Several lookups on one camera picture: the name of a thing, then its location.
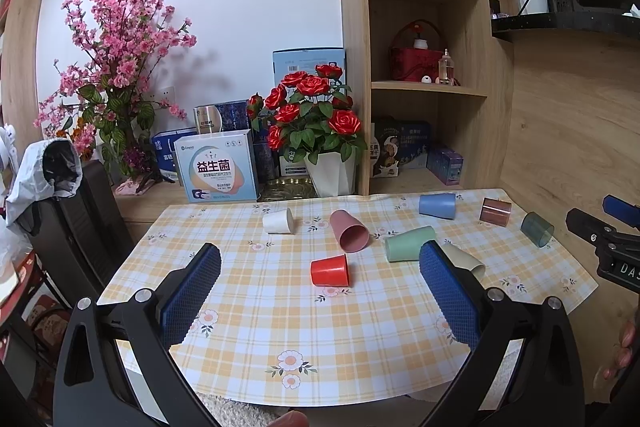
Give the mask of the person's right hand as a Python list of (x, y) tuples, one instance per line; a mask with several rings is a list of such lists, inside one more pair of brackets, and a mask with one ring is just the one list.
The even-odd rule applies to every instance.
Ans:
[(605, 381), (612, 381), (622, 369), (626, 369), (632, 360), (634, 355), (632, 345), (638, 333), (638, 313), (639, 310), (634, 311), (634, 315), (620, 330), (612, 362), (602, 371), (602, 377)]

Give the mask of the person's left hand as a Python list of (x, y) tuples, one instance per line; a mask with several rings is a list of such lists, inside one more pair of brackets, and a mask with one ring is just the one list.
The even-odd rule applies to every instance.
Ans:
[(309, 427), (309, 421), (304, 413), (289, 411), (272, 421), (268, 427)]

